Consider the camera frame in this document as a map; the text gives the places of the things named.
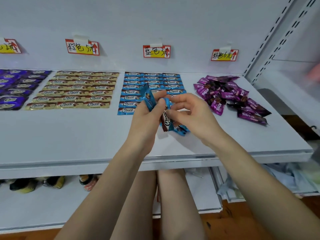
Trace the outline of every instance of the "person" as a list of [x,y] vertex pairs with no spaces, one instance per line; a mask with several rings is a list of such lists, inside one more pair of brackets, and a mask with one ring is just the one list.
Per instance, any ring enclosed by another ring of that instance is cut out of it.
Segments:
[[[161,199],[161,238],[206,239],[183,169],[159,170],[157,175],[138,172],[154,145],[166,107],[161,99],[166,91],[154,96],[159,101],[151,112],[145,102],[137,106],[126,141],[56,240],[152,239],[156,183]],[[319,239],[316,215],[219,126],[205,101],[189,93],[169,99],[174,104],[167,115],[215,151],[266,229],[278,239]]]

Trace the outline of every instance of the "wooden floor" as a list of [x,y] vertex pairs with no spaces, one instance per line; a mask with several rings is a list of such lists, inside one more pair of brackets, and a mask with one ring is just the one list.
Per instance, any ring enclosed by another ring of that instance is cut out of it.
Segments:
[[[320,218],[320,196],[305,197],[302,201]],[[219,213],[201,214],[209,239],[270,240],[273,237],[254,219],[245,202],[222,202]],[[154,219],[154,239],[159,239],[160,219]],[[0,240],[53,240],[59,229],[0,235]]]

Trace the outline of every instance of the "thigh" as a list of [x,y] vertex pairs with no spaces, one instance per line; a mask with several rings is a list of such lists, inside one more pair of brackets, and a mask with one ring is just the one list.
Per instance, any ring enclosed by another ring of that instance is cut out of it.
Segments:
[[159,170],[162,239],[207,239],[183,169]]
[[137,173],[114,227],[111,240],[152,239],[152,206],[156,172]]

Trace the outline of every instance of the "price tag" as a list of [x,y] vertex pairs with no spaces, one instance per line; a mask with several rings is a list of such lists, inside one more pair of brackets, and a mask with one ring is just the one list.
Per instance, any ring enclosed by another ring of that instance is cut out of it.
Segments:
[[214,49],[212,52],[212,61],[235,61],[237,59],[238,49]]
[[170,58],[171,45],[163,45],[161,47],[143,46],[143,57],[145,58]]
[[20,54],[21,50],[16,40],[0,38],[0,53]]
[[81,54],[99,56],[99,43],[93,41],[74,42],[74,40],[66,39],[66,48],[70,54]]

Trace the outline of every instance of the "person's right hand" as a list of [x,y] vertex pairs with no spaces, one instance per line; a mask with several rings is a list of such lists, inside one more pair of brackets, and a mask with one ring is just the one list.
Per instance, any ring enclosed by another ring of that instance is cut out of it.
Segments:
[[175,103],[166,111],[167,116],[185,125],[206,146],[212,146],[214,138],[218,139],[225,133],[207,103],[201,98],[191,93],[167,97]]

